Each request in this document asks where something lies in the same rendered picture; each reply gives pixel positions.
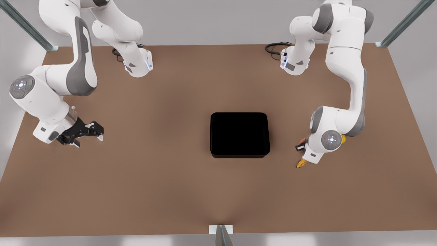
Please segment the silver frame post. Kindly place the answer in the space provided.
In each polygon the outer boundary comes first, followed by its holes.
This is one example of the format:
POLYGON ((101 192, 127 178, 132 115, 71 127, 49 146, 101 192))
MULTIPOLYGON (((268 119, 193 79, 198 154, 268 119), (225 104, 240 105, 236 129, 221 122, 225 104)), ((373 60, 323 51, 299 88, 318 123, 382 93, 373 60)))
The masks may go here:
POLYGON ((420 2, 401 20, 398 25, 376 47, 388 47, 402 34, 435 0, 420 0, 420 2))
POLYGON ((28 35, 31 36, 45 51, 58 51, 58 46, 53 46, 39 31, 22 16, 22 14, 8 0, 0 0, 2 9, 12 20, 14 20, 28 35))
POLYGON ((230 238, 233 233, 233 225, 209 225, 209 234, 215 235, 214 246, 234 246, 230 238))

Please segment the black rectangular tray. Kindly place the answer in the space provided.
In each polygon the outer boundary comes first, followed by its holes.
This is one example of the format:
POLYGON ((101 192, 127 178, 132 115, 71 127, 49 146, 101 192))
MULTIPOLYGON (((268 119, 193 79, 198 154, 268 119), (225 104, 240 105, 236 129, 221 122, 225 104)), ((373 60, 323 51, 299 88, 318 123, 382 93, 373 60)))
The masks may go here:
POLYGON ((263 158, 270 152, 268 118, 262 112, 214 112, 210 152, 215 158, 263 158))

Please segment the yellow banana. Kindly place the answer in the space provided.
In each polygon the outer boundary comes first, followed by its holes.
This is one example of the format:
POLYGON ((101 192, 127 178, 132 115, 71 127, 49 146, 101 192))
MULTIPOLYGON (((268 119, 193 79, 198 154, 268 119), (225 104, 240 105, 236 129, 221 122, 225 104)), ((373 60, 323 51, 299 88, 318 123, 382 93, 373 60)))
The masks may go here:
MULTIPOLYGON (((341 137, 342 137, 341 143, 343 144, 343 143, 346 141, 346 136, 345 136, 345 135, 341 135, 341 137)), ((300 168, 300 167, 302 167, 306 162, 307 162, 306 160, 301 159, 301 160, 299 161, 299 163, 296 165, 296 168, 300 168)))

